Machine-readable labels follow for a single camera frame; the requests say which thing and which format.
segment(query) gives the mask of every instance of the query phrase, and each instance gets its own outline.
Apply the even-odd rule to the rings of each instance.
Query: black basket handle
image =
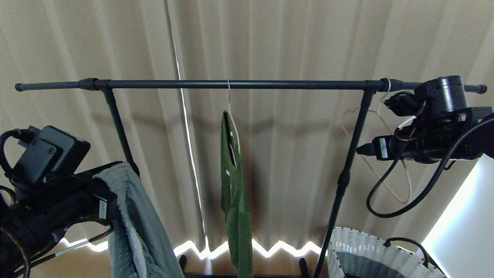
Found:
[[[429,267],[429,253],[427,253],[427,251],[425,251],[425,248],[420,243],[416,242],[413,239],[409,239],[406,237],[390,237],[386,240],[386,242],[383,245],[386,247],[389,247],[391,245],[391,242],[395,241],[395,240],[406,241],[406,242],[410,242],[412,244],[417,245],[420,248],[420,250],[422,250],[422,253],[424,254],[424,263],[423,263],[424,266],[427,268]]]

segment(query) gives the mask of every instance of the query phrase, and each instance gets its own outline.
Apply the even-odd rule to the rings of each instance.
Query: laundry basket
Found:
[[[393,240],[412,242],[419,246],[425,259],[412,252],[392,246]],[[344,227],[335,227],[328,254],[330,278],[446,278],[429,263],[425,249],[413,240],[390,238],[382,240],[371,234]]]

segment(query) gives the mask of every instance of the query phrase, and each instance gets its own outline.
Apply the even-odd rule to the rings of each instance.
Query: clothes rack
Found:
[[[16,84],[15,88],[19,92],[29,90],[51,90],[51,89],[83,89],[89,91],[102,91],[110,108],[115,127],[120,139],[120,143],[127,162],[139,175],[139,169],[135,164],[130,147],[128,145],[125,129],[118,111],[113,89],[291,89],[291,90],[363,90],[359,115],[355,125],[355,131],[348,148],[343,170],[339,175],[336,197],[331,209],[331,215],[326,230],[326,235],[319,254],[318,263],[314,271],[313,278],[318,278],[326,257],[326,251],[331,240],[331,233],[335,226],[336,217],[345,195],[345,190],[350,182],[350,169],[352,166],[357,144],[359,142],[362,129],[366,120],[372,97],[376,92],[395,92],[399,90],[413,90],[420,83],[403,82],[395,79],[383,78],[381,80],[365,81],[301,81],[301,80],[100,80],[97,78],[87,78],[76,82],[53,82],[53,83],[31,83]],[[486,85],[464,85],[465,92],[485,93]],[[179,260],[180,266],[185,267],[187,258],[182,256]],[[302,278],[309,278],[307,264],[302,258],[299,261]],[[185,277],[220,277],[229,278],[232,276],[208,276],[185,274]]]

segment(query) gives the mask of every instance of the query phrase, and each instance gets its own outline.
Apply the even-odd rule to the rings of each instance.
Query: green tank top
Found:
[[[232,263],[240,278],[251,278],[252,224],[238,140],[233,120],[228,111],[224,111],[221,123],[221,209],[225,213]]]

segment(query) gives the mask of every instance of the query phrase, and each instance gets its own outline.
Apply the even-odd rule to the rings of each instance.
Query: beige curtain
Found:
[[[85,138],[92,149],[80,170],[124,159],[103,95],[18,93],[15,83],[178,79],[178,73],[182,79],[419,82],[458,74],[465,83],[494,88],[491,1],[47,1],[1,7],[2,130],[54,125]],[[192,240],[202,250],[207,236],[214,250],[226,240],[219,133],[227,90],[183,90],[184,102],[179,90],[115,92],[143,184],[172,243]],[[231,92],[253,234],[264,248],[278,240],[295,248],[308,241],[321,244],[349,145],[340,123],[352,131],[356,119],[342,114],[359,106],[361,96],[358,91]],[[382,96],[375,96],[372,109]],[[492,93],[467,99],[470,106],[494,104]],[[390,127],[403,121],[386,108],[381,114]],[[361,143],[382,134],[386,129],[370,114]],[[14,143],[7,146],[11,163],[21,152]],[[390,164],[369,161],[379,173]],[[379,219],[365,207],[378,178],[357,156],[336,224],[421,241],[474,164],[461,162],[445,172],[412,211]],[[415,197],[436,166],[407,162],[407,167]],[[406,198],[402,168],[388,184]],[[391,212],[403,205],[381,188],[373,206]],[[87,233],[74,229],[70,237]]]

